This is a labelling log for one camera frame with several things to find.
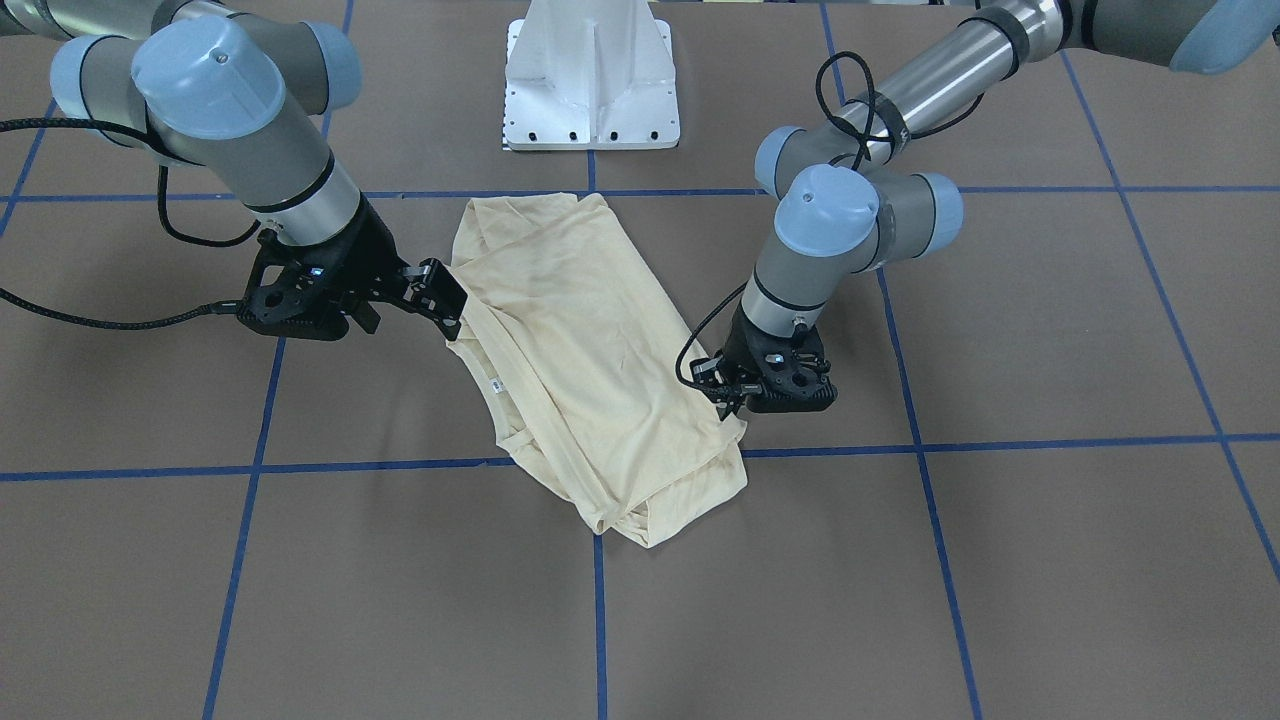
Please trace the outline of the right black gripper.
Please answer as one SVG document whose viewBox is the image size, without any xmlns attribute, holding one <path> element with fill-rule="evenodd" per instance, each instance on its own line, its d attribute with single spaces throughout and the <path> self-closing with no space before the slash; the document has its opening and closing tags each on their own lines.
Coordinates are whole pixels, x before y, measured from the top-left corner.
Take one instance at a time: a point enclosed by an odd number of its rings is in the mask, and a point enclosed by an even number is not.
<svg viewBox="0 0 1280 720">
<path fill-rule="evenodd" d="M 439 259 L 408 266 L 366 197 L 328 241 L 291 246 L 275 231 L 262 229 L 257 242 L 237 319 L 259 334 L 337 341 L 347 334 L 349 319 L 375 334 L 381 316 L 371 304 L 399 302 L 406 313 L 429 319 L 447 341 L 460 337 L 466 290 Z"/>
</svg>

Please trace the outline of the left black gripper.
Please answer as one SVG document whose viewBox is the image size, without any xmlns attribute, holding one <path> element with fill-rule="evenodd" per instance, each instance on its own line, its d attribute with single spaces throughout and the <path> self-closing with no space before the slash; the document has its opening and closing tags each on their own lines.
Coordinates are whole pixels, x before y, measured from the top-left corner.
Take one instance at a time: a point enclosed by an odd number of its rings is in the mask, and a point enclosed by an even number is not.
<svg viewBox="0 0 1280 720">
<path fill-rule="evenodd" d="M 691 360 L 691 382 L 724 421 L 741 409 L 755 414 L 819 413 L 838 397 L 817 329 L 796 340 L 756 328 L 736 309 L 724 347 Z"/>
</svg>

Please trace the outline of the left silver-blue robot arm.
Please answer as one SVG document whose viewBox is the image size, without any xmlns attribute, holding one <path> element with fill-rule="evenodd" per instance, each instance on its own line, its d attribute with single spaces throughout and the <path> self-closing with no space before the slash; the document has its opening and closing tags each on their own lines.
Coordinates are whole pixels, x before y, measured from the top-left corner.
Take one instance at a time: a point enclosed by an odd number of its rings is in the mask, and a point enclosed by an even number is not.
<svg viewBox="0 0 1280 720">
<path fill-rule="evenodd" d="M 856 53 L 815 73 L 822 126 L 786 126 L 759 145 L 758 184 L 776 200 L 769 234 L 723 347 L 676 375 L 721 420 L 818 413 L 838 391 L 818 322 L 850 275 L 950 246 L 964 223 L 957 186 L 937 173 L 888 169 L 910 143 L 965 120 L 1023 67 L 1080 47 L 1174 72 L 1216 76 L 1277 29 L 1275 1 L 978 1 L 937 44 L 884 79 Z"/>
</svg>

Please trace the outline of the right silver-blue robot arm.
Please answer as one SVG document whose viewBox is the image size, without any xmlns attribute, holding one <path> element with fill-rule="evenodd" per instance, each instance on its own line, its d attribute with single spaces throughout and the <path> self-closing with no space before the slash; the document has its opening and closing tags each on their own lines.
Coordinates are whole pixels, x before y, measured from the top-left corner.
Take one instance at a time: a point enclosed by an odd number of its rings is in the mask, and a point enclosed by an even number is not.
<svg viewBox="0 0 1280 720">
<path fill-rule="evenodd" d="M 90 129 L 156 160 L 164 228 L 173 167 L 210 169 L 253 215 L 244 296 L 188 318 L 232 314 L 275 337 L 372 333 L 389 304 L 460 333 L 465 290 L 444 264 L 410 265 L 314 119 L 362 88 L 358 54 L 335 26 L 282 23 L 219 1 L 5 1 L 5 36 L 54 38 L 59 118 L 4 131 Z"/>
</svg>

